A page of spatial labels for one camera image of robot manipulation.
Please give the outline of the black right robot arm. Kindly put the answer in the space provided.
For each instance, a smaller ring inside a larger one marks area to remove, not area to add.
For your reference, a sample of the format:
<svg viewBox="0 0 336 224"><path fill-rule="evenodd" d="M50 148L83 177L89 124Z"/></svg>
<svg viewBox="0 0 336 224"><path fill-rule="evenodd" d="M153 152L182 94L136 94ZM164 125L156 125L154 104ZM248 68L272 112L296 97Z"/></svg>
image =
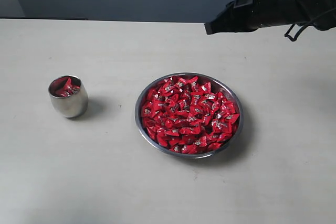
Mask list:
<svg viewBox="0 0 336 224"><path fill-rule="evenodd" d="M249 33L264 27L299 26L291 41L309 26L319 31L335 27L335 0L233 0L204 24L206 33Z"/></svg>

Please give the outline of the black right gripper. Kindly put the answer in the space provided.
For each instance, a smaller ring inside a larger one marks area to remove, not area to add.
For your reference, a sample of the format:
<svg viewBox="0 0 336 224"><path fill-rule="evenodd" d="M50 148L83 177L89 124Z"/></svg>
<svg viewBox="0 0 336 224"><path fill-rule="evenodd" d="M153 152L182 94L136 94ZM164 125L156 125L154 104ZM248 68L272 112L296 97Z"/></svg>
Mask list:
<svg viewBox="0 0 336 224"><path fill-rule="evenodd" d="M217 17L204 24L207 35L248 33L259 28L302 22L297 0L234 0Z"/></svg>

